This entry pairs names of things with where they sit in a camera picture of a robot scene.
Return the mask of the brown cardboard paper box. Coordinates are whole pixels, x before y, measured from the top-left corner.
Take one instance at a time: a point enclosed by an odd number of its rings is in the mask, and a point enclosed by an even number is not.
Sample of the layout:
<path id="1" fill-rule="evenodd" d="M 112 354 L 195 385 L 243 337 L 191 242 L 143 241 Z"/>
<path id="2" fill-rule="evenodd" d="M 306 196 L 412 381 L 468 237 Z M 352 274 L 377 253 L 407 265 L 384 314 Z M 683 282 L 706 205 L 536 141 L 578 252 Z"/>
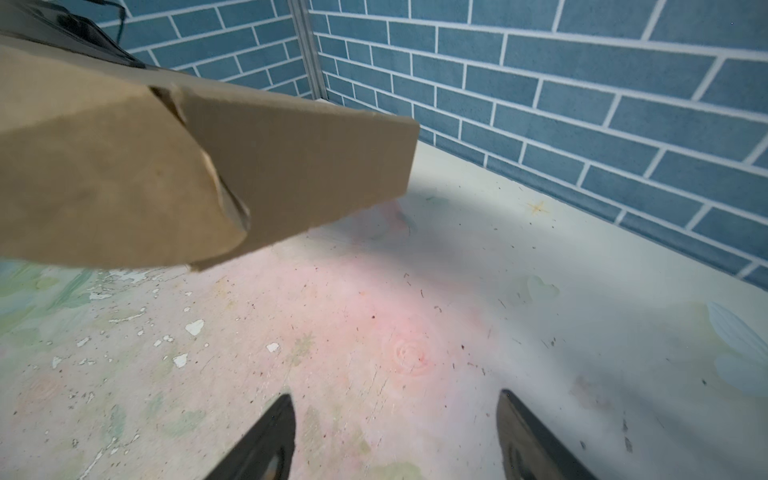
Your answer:
<path id="1" fill-rule="evenodd" d="M 1 254 L 205 270 L 402 196 L 407 117 L 1 40 Z"/>

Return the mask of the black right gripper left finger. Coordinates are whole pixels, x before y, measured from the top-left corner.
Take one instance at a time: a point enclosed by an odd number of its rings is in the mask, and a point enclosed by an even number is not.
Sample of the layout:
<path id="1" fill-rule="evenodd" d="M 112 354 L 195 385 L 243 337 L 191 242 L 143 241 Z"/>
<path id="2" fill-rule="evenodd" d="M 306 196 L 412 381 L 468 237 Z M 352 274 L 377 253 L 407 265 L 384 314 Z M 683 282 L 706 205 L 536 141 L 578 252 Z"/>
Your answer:
<path id="1" fill-rule="evenodd" d="M 282 394 L 205 479 L 288 480 L 296 429 L 291 395 Z"/>

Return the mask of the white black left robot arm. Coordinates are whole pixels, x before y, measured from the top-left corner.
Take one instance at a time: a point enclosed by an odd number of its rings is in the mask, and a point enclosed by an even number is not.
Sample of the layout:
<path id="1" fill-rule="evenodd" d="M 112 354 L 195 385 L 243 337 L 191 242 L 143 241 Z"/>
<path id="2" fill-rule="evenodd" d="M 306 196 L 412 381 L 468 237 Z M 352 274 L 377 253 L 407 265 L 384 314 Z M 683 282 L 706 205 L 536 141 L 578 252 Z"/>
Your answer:
<path id="1" fill-rule="evenodd" d="M 47 1 L 2 1 L 1 34 L 114 64 L 147 68 L 92 20 Z"/>

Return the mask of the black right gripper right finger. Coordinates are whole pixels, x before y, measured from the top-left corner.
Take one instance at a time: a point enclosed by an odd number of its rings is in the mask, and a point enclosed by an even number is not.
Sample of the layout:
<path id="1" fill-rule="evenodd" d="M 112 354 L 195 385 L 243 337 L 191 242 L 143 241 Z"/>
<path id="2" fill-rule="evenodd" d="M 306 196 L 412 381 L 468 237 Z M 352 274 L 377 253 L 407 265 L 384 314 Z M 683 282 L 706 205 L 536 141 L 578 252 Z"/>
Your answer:
<path id="1" fill-rule="evenodd" d="M 499 394 L 496 426 L 506 479 L 596 479 L 508 389 Z"/>

